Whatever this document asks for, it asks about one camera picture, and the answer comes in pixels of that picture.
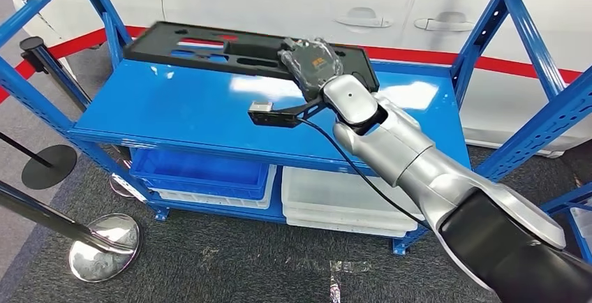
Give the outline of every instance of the blue shelf frame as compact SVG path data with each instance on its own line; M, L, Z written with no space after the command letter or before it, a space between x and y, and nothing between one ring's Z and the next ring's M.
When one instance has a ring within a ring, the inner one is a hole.
M0 47L50 1L29 0L25 6L8 18L0 26ZM110 0L90 1L105 25L112 67L115 69L121 61L122 48L125 44L131 42L131 37L128 35L121 18L116 13ZM592 112L592 67L582 73L567 87L561 79L561 75L522 0L491 0L453 65L449 68L429 67L430 71L450 74L450 80L454 86L454 94L459 108L462 105L477 59L483 53L508 14L510 14L519 32L519 36L531 58L549 102L503 146L476 168L477 172L493 181L502 179L524 161L532 157L538 150L555 140L563 132ZM410 73L426 70L426 66L421 65L400 65L401 69ZM120 177L122 184L131 191L133 190L137 198L155 209L158 219L165 219L168 210L171 208L183 209L185 207L185 205L178 202L152 199L149 190L141 182L121 169L97 143L81 140L68 133L68 130L73 127L74 121L71 121L62 114L46 97L23 79L2 58L0 58L0 85L99 166ZM585 187L584 189L582 187L547 203L547 205L543 206L543 209L552 206L548 211L554 214L556 213L555 209L558 208L564 211L574 206L584 207L580 204L582 201L580 198L584 194L586 197L590 196L587 194L590 186L586 185ZM239 210L230 211L209 205L203 205L199 208L199 211L204 212L282 222L281 216L258 218L248 212ZM421 238L423 234L424 231L418 229L408 233L403 239L394 239L394 253L405 254L406 249L414 241Z

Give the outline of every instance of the red stripe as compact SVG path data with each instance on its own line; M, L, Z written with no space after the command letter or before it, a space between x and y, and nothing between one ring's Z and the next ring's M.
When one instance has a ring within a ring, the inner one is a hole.
M146 28L126 26L129 34L133 37L139 36ZM81 50L104 43L107 40L105 29L98 29L91 33L79 36L72 40L50 47L50 52L56 58L67 57ZM386 47L364 47L371 59L382 59L389 61L417 62L423 64L451 65L458 54L449 52L432 52L428 50L405 50L401 48ZM475 65L478 69L495 71L510 75L538 78L533 66L522 62L495 59L493 57L480 57ZM15 70L25 79L34 74L33 67L26 61L21 62ZM573 82L581 72L568 69L559 69L565 83ZM0 103L8 97L8 93L0 89Z

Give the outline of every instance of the chrome stanchion base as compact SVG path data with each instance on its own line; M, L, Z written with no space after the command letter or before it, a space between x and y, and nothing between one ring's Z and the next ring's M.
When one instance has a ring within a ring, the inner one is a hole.
M117 183L115 178L113 178L113 175L109 176L109 185L111 186L111 190L117 195L120 195L123 198L133 198L133 195L127 189Z
M123 159L117 159L118 164L124 164L124 166L129 170L131 164ZM119 184L114 178L113 174L109 176L109 185L111 186L111 190L113 190L117 195L120 195L123 198L134 198L134 196L125 189L121 184Z
M134 253L121 255L103 253L82 242L74 242L70 249L70 269L85 282L102 282L126 269L140 248L140 227L126 214L108 214L96 219L88 227L112 242L129 246Z

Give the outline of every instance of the car door handle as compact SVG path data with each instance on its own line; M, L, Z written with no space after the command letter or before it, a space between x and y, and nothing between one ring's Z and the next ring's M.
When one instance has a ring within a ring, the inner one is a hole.
M442 22L432 18L422 18L413 23L418 29L426 31L465 32L473 30L473 22Z
M335 19L335 21L348 26L360 27L385 28L392 25L392 20L387 18L356 18L343 16Z

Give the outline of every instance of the black plastic tray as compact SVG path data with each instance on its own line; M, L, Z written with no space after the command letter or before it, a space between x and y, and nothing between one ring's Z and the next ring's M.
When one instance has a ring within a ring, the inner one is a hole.
M157 22L124 48L126 59L189 68L294 80L277 52L284 37L172 22ZM179 42L219 45L218 49L189 47ZM345 74L354 75L370 91L378 80L363 49L332 44L343 60Z

